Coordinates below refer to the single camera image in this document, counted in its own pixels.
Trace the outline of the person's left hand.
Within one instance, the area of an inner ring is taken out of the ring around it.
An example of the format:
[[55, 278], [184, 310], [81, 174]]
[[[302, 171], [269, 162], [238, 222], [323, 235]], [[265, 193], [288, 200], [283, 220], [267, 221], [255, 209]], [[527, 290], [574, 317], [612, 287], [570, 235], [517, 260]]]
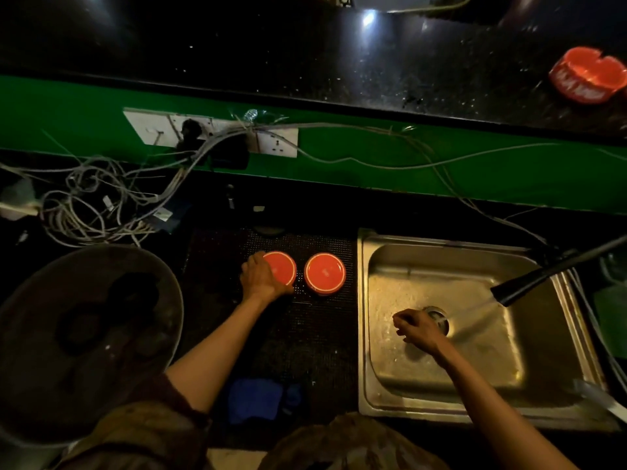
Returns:
[[275, 296], [275, 285], [281, 284], [273, 277], [271, 268], [263, 259], [264, 251], [251, 255], [241, 266], [239, 276], [243, 288], [242, 303], [266, 308], [282, 296]]

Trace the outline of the red round ashtray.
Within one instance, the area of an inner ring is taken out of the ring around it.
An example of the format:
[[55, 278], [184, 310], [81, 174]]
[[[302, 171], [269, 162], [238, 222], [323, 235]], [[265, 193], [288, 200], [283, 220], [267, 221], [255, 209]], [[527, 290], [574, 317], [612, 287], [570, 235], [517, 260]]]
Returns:
[[303, 276], [310, 290], [319, 296], [328, 296], [335, 294], [344, 286], [347, 271], [337, 256], [320, 252], [306, 262]]
[[285, 286], [294, 285], [297, 276], [297, 266], [286, 252], [269, 251], [264, 253], [263, 259], [266, 260], [271, 268], [273, 277]]

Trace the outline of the person's right forearm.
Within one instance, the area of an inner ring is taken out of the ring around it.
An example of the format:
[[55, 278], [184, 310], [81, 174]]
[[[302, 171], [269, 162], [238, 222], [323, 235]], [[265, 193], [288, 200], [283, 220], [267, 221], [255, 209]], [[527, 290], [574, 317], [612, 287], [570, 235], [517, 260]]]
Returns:
[[433, 357], [447, 372], [474, 426], [508, 470], [579, 470], [531, 423], [514, 410], [447, 338]]

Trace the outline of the person's left forearm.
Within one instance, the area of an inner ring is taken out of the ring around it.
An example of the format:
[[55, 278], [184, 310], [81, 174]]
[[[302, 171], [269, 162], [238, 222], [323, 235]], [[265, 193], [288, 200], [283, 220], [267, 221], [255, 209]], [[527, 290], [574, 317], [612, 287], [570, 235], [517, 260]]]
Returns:
[[255, 323], [276, 298], [253, 293], [215, 331], [166, 370], [169, 382], [193, 410], [211, 410]]

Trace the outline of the black perforated mat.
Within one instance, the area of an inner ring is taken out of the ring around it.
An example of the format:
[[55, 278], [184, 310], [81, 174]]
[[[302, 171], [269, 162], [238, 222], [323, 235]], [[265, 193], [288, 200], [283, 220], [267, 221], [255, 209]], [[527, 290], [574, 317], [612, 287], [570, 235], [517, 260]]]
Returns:
[[[176, 356], [182, 357], [213, 332], [241, 299], [240, 265], [259, 250], [282, 251], [297, 264], [295, 292], [273, 303], [261, 316], [211, 412], [210, 442], [215, 447], [268, 449], [293, 430], [328, 424], [357, 410], [356, 232], [332, 235], [289, 231], [265, 237], [252, 228], [194, 228], [180, 284], [185, 321]], [[303, 267], [319, 252], [344, 263], [339, 292], [319, 296], [305, 284]], [[279, 410], [275, 420], [231, 424], [228, 394], [237, 379], [269, 379], [298, 390], [294, 411]]]

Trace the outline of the stainless steel sink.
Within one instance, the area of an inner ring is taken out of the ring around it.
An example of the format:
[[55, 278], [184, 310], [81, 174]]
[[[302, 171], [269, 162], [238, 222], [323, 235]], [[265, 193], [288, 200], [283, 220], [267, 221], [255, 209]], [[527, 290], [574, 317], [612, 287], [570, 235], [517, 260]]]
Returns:
[[447, 373], [396, 334], [393, 315], [435, 306], [448, 338], [492, 387], [533, 425], [615, 432], [618, 420], [574, 393], [573, 381], [607, 389], [598, 355], [566, 274], [513, 305], [490, 289], [538, 268], [522, 247], [357, 236], [358, 408], [371, 417], [469, 424]]

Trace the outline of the black faucet spout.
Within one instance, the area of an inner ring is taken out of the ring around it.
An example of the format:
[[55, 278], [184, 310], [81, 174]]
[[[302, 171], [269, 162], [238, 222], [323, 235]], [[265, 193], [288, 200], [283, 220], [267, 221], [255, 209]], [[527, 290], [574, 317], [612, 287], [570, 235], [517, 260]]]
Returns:
[[590, 260], [598, 259], [623, 245], [627, 245], [627, 234], [585, 252], [571, 254], [545, 267], [540, 267], [523, 276], [496, 285], [490, 289], [491, 295], [497, 303], [508, 307], [552, 276], [568, 271]]

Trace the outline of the black power adapter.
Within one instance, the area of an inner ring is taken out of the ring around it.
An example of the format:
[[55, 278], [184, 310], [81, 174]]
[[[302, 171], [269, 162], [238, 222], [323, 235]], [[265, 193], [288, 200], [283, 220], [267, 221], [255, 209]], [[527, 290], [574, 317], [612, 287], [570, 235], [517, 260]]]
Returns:
[[250, 158], [247, 135], [240, 133], [221, 140], [209, 150], [208, 156], [212, 170], [246, 170]]

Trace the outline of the clear plastic wrap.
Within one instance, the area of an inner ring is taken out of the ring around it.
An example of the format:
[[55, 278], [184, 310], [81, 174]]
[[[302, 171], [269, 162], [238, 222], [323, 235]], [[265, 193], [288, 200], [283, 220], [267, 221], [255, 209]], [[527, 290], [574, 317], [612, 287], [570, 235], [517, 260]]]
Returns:
[[231, 119], [241, 126], [285, 125], [290, 117], [262, 108], [230, 108]]

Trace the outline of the black plug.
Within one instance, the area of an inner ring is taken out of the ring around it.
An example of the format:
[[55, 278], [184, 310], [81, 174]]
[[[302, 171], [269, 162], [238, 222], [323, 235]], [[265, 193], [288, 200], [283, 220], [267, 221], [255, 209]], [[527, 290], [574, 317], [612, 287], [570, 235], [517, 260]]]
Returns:
[[203, 135], [204, 130], [198, 121], [191, 118], [185, 119], [181, 128], [181, 139], [177, 144], [176, 151], [179, 153], [198, 151], [205, 142], [201, 138]]

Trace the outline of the person's camouflage shirt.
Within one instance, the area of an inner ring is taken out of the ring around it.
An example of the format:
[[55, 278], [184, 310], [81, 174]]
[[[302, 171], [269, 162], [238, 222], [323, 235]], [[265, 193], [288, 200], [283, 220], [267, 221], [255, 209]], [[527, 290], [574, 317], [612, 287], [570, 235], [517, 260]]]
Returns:
[[[210, 421], [161, 374], [97, 423], [54, 470], [214, 470]], [[450, 470], [443, 459], [358, 413], [300, 427], [280, 440], [258, 470]]]

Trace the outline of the flat metal utensil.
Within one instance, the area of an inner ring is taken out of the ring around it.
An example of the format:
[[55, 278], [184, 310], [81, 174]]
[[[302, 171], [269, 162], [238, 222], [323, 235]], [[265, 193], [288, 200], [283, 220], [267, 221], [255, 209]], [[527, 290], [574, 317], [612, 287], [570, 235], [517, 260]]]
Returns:
[[620, 404], [601, 387], [579, 379], [573, 381], [573, 387], [577, 395], [590, 400], [627, 425], [627, 407]]

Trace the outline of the large round metal tray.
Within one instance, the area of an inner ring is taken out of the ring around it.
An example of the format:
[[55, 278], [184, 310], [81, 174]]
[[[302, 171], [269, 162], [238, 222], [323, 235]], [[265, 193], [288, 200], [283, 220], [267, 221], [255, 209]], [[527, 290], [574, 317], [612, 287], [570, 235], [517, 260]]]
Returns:
[[47, 264], [0, 305], [0, 440], [86, 436], [165, 371], [183, 323], [177, 277], [152, 252], [92, 245]]

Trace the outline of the red notched ashtray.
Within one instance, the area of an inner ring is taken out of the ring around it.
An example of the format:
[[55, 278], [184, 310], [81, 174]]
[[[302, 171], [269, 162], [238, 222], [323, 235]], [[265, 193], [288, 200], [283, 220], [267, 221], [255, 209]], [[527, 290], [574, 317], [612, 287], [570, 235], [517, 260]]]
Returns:
[[599, 49], [577, 46], [562, 54], [549, 79], [567, 99], [602, 104], [627, 88], [627, 64]]

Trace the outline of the white wall socket panel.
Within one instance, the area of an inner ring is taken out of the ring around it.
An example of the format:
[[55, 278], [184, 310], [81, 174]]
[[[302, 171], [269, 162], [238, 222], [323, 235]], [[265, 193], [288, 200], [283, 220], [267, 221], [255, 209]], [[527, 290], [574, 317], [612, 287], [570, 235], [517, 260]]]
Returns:
[[[201, 126], [200, 139], [226, 130], [242, 128], [241, 120], [219, 119], [125, 108], [123, 114], [139, 138], [146, 145], [174, 148], [183, 139], [183, 124], [193, 120]], [[299, 129], [262, 127], [259, 132], [247, 133], [247, 146], [252, 153], [276, 157], [296, 158]]]

